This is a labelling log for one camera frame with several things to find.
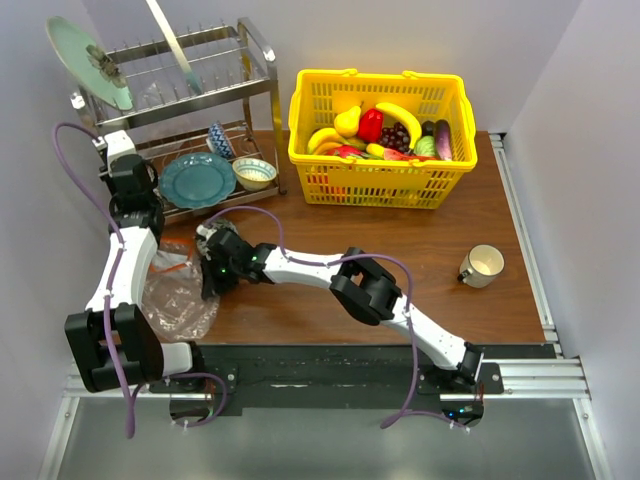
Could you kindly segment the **clear orange zip bag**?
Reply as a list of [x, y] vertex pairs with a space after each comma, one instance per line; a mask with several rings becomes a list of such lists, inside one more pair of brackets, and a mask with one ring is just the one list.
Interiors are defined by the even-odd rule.
[[142, 311], [154, 332], [169, 342], [203, 339], [216, 320], [220, 297], [202, 291], [195, 243], [185, 237], [162, 239], [142, 298]]

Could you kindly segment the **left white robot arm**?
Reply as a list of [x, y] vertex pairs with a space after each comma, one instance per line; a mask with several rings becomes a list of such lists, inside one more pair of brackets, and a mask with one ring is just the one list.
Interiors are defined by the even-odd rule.
[[193, 342], [162, 344], [141, 306], [146, 277], [165, 219], [154, 193], [157, 172], [137, 154], [103, 170], [112, 198], [110, 251], [96, 292], [85, 310], [67, 317], [65, 335], [85, 388], [102, 392], [171, 376], [185, 392], [207, 380]]

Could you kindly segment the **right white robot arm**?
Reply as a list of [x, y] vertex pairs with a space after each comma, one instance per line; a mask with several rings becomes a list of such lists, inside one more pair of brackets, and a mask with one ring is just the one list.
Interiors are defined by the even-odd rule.
[[414, 339], [434, 366], [446, 372], [452, 390], [469, 392], [481, 380], [483, 351], [421, 312], [395, 277], [360, 249], [342, 255], [306, 254], [269, 243], [253, 246], [229, 227], [205, 226], [196, 230], [196, 245], [204, 298], [233, 290], [242, 280], [327, 290], [356, 321], [384, 325]]

